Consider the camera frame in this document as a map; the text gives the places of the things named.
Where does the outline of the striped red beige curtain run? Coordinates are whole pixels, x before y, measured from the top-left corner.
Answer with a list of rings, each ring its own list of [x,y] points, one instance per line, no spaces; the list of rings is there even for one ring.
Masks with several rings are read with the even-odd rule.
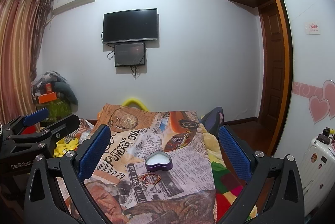
[[[51,0],[1,0],[1,123],[36,110],[31,83]]]

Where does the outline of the white sliding door with hearts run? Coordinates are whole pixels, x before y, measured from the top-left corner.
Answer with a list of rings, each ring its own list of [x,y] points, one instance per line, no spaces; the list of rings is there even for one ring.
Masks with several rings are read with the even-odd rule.
[[[283,0],[293,51],[289,112],[275,155],[299,162],[323,128],[334,128],[334,0]]]

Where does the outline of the orange box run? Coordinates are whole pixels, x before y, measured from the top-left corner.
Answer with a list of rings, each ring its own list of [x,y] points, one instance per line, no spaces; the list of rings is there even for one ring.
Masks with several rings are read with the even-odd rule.
[[[54,100],[57,100],[57,94],[55,92],[45,93],[38,97],[39,104],[44,104]]]

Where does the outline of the dark blue cloth bundle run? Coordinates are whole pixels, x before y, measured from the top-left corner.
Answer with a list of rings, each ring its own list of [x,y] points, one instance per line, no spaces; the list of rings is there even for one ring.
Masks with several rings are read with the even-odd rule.
[[[205,127],[206,131],[218,137],[219,129],[224,124],[223,108],[220,106],[214,108],[201,118],[200,123]]]

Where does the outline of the purple heart-shaped tin box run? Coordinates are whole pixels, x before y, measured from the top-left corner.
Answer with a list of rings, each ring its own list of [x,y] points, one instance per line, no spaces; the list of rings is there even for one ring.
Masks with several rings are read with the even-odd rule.
[[[145,168],[149,172],[169,171],[172,167],[172,158],[163,151],[155,151],[145,159]]]

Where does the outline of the colourful fleece blanket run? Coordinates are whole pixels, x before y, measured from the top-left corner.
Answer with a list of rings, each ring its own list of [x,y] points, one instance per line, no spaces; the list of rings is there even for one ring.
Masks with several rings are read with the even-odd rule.
[[[214,217],[218,222],[242,192],[243,186],[224,163],[217,138],[201,126],[216,189]]]

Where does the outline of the large black wall television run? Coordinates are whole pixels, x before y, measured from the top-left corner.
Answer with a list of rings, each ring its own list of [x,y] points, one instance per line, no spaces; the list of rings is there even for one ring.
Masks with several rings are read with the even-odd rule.
[[[158,11],[156,8],[104,14],[103,44],[153,40],[158,40]]]

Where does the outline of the newspaper print bed blanket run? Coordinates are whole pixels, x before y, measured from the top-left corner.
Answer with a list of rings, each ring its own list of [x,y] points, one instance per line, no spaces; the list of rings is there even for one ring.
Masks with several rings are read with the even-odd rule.
[[[97,125],[111,139],[84,183],[110,222],[215,222],[214,176],[194,111],[107,104]]]

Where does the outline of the yellow pillow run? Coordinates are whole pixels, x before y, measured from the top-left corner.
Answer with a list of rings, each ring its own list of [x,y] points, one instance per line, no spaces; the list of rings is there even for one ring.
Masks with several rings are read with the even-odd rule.
[[[126,99],[122,103],[122,106],[136,107],[136,108],[144,110],[144,111],[149,111],[149,109],[147,108],[147,106],[142,101],[140,101],[137,98],[133,98],[133,97]]]

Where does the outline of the small black wall monitor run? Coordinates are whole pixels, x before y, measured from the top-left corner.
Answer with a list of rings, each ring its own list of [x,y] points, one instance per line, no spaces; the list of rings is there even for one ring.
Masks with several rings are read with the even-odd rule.
[[[121,43],[114,45],[115,67],[144,66],[146,46],[143,42]]]

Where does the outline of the white sticker-covered suitcase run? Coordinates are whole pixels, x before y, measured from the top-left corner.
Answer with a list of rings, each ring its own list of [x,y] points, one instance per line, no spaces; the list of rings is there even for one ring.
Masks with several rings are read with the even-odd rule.
[[[330,145],[312,139],[298,166],[304,196],[304,215],[320,207],[334,185],[334,154]]]

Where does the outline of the wooden wardrobe frame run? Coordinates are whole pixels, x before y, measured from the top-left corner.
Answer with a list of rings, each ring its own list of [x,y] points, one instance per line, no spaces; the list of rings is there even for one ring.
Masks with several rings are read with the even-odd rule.
[[[283,0],[228,0],[258,10],[263,44],[263,88],[259,123],[270,132],[274,155],[286,123],[292,88],[292,41]]]

